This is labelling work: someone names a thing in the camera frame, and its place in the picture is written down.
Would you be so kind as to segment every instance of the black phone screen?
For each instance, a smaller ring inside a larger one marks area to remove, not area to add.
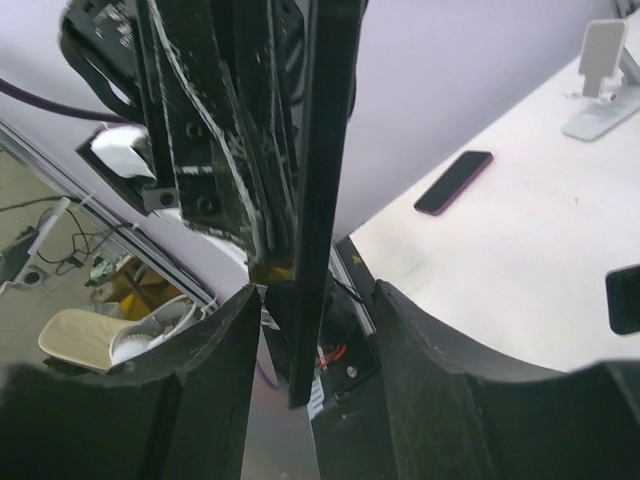
[[[419,212],[442,213],[491,162],[490,152],[464,152],[414,204]]]

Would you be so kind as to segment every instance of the yellow component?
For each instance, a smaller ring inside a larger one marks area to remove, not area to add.
[[[120,310],[124,312],[124,318],[137,322],[151,313],[142,300],[135,294],[127,295],[120,302]]]
[[[272,283],[283,280],[293,279],[293,269],[273,266],[273,265],[254,265],[249,270],[249,280],[251,283],[258,285],[271,285]]]

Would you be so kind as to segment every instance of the white desk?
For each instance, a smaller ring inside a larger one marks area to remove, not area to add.
[[[640,15],[627,47],[640,58]],[[640,115],[592,144],[561,128],[585,108],[577,60],[418,181],[352,239],[374,277],[506,354],[569,370],[640,357],[609,329],[604,279],[640,263]],[[464,150],[494,162],[440,217],[413,203]]]

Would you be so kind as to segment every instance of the black panel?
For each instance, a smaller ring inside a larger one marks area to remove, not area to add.
[[[640,364],[564,375],[475,342],[388,283],[375,300],[400,478],[639,478]]]
[[[610,272],[605,284],[611,330],[618,335],[640,332],[640,266]]]
[[[106,376],[5,371],[3,478],[238,480],[258,344],[254,287]]]

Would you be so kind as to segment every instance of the white phone stand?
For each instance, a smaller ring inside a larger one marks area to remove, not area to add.
[[[565,135],[591,142],[640,110],[640,66],[624,47],[625,39],[622,19],[595,20],[587,26],[579,69],[585,81],[576,96],[592,103],[562,128]],[[622,85],[603,92],[603,80],[617,68],[624,75]]]

